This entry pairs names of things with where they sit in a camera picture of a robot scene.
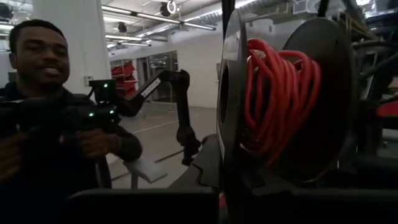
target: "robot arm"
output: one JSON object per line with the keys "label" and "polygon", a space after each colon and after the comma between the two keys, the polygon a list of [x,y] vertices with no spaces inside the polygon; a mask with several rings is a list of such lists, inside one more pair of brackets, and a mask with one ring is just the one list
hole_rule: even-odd
{"label": "robot arm", "polygon": [[164,82],[170,82],[177,99],[178,131],[177,141],[184,147],[183,165],[189,166],[192,156],[199,152],[200,141],[196,138],[189,117],[187,91],[190,84],[188,72],[181,70],[173,72],[164,70],[151,77],[130,99],[118,103],[118,110],[124,116],[135,116],[138,114],[145,99],[152,94],[156,88]]}

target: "doorway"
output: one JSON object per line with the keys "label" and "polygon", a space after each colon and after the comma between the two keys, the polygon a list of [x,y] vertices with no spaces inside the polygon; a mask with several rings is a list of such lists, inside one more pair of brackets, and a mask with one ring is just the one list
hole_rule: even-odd
{"label": "doorway", "polygon": [[[157,75],[163,70],[178,70],[177,51],[137,59],[137,72],[139,74],[139,79],[142,80],[140,86],[148,81],[149,77]],[[156,90],[148,96],[147,100],[161,103],[176,102],[175,94],[169,82],[160,84]]]}

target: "reel flange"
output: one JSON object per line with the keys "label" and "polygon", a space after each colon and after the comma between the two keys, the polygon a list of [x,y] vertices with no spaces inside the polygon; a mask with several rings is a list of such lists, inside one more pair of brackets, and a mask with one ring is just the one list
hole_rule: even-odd
{"label": "reel flange", "polygon": [[[236,163],[261,166],[258,159],[245,158],[241,149],[248,38],[243,13],[236,9],[224,41],[217,112],[218,139],[227,168]],[[303,23],[290,36],[284,50],[307,54],[322,70],[316,107],[271,167],[283,178],[301,183],[327,170],[341,152],[357,110],[358,74],[349,38],[338,24],[327,19]]]}

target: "gray floor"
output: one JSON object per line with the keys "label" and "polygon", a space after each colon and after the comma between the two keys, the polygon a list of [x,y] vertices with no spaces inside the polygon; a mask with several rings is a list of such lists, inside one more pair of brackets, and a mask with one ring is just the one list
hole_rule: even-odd
{"label": "gray floor", "polygon": [[[178,129],[176,111],[175,104],[146,103],[136,117],[124,118],[121,121],[124,128],[140,139],[144,150],[143,155],[152,161],[161,160],[159,165],[169,173],[166,178],[153,184],[140,180],[139,188],[168,187],[187,169],[181,165],[182,153],[163,159],[182,150],[175,138]],[[215,133],[215,108],[191,107],[190,117],[199,141],[206,135]],[[113,188],[128,189],[130,187],[130,175],[123,167],[122,161],[116,160],[109,165],[109,168],[114,179]]]}

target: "white pillar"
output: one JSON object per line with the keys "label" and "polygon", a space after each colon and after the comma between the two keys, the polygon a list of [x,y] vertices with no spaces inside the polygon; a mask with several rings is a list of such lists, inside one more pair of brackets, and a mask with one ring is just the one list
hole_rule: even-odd
{"label": "white pillar", "polygon": [[111,78],[100,0],[32,0],[33,19],[56,25],[69,48],[70,77],[65,87],[85,93],[84,76],[95,80]]}

